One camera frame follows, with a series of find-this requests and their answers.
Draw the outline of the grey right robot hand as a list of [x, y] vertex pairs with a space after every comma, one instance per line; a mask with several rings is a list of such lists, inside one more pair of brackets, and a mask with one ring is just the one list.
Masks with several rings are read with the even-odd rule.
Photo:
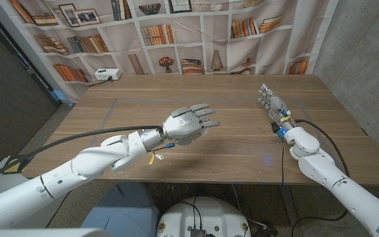
[[268, 115], [273, 121], [272, 131], [282, 138], [288, 130], [295, 128], [290, 110], [284, 101], [275, 95], [266, 84], [262, 84], [259, 94], [259, 102], [268, 111]]

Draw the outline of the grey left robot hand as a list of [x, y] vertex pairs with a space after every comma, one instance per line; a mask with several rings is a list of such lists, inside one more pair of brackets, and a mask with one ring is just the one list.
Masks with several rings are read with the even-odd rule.
[[147, 151], [154, 150], [171, 140], [178, 145], [189, 145], [205, 134], [210, 127], [219, 126], [217, 121], [211, 121], [205, 116], [216, 113], [206, 103], [191, 107], [179, 108], [166, 118], [160, 128], [148, 129], [139, 136]]

